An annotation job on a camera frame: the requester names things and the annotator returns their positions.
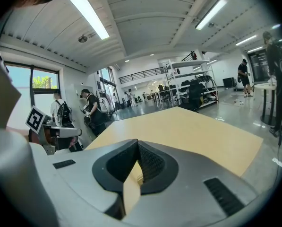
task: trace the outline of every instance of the concrete floor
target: concrete floor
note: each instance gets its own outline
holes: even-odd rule
[[[269,126],[260,121],[263,107],[263,92],[256,90],[254,97],[243,97],[243,92],[234,92],[233,89],[222,88],[219,93],[219,103],[201,108],[199,113],[231,124],[246,130],[264,139],[263,144],[254,161],[245,171],[242,178],[251,184],[258,193],[262,193],[273,187],[276,174],[282,173],[282,145],[278,151],[278,139],[269,132]],[[267,110],[270,110],[271,96],[267,98]],[[140,102],[137,107],[125,108],[113,115],[114,120],[122,120],[144,114],[154,113],[169,108],[167,103],[161,107],[153,100]]]

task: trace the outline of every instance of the desk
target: desk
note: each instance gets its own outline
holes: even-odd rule
[[[273,111],[274,111],[274,101],[275,101],[275,90],[276,86],[270,86],[268,83],[262,83],[262,84],[257,84],[254,86],[255,89],[260,89],[264,91],[264,107],[263,107],[263,114],[260,117],[260,120],[264,122],[265,124],[268,125],[275,125],[275,117],[273,117]],[[265,114],[265,106],[267,102],[267,90],[271,90],[271,110],[270,110],[270,115]]]
[[[127,139],[146,140],[204,155],[242,176],[263,139],[205,115],[179,107],[113,122],[87,148]],[[132,172],[136,179],[141,168]]]

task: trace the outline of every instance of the black vent grille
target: black vent grille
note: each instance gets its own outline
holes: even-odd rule
[[[244,207],[244,204],[218,178],[206,180],[204,184],[227,216]]]

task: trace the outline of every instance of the ceiling light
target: ceiling light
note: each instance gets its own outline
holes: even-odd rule
[[[281,24],[274,25],[274,26],[272,26],[272,29],[278,28],[280,26],[281,26]]]
[[[216,61],[217,61],[217,59],[215,59],[215,60],[213,60],[211,62],[208,62],[207,65],[210,64],[210,63],[216,62]]]
[[[260,47],[258,47],[258,48],[255,48],[255,49],[253,49],[253,50],[248,51],[247,53],[250,53],[250,52],[253,52],[253,51],[257,51],[257,50],[260,50],[260,49],[262,49],[262,48],[263,48],[263,47],[260,46]]]
[[[215,5],[206,13],[203,19],[197,24],[196,29],[201,30],[227,3],[226,0],[217,0]]]
[[[88,21],[91,27],[93,27],[95,32],[99,35],[102,40],[109,37],[106,29],[104,28],[102,22],[100,21],[99,17],[95,13],[93,7],[90,5],[88,0],[70,1],[76,6],[76,8],[80,11],[80,13]]]
[[[248,38],[248,39],[245,39],[245,40],[243,40],[243,41],[241,41],[241,42],[238,42],[237,44],[235,44],[235,45],[240,45],[240,44],[242,44],[242,43],[244,43],[244,42],[246,42],[246,41],[248,41],[248,40],[251,40],[251,39],[253,39],[253,38],[255,38],[256,37],[256,35],[254,35],[254,36],[252,36],[252,37],[250,37],[250,38]]]

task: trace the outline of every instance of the backpack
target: backpack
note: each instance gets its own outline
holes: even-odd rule
[[[66,102],[62,105],[56,100],[57,104],[59,104],[59,109],[57,112],[57,121],[63,127],[71,124],[71,110],[67,106]]]

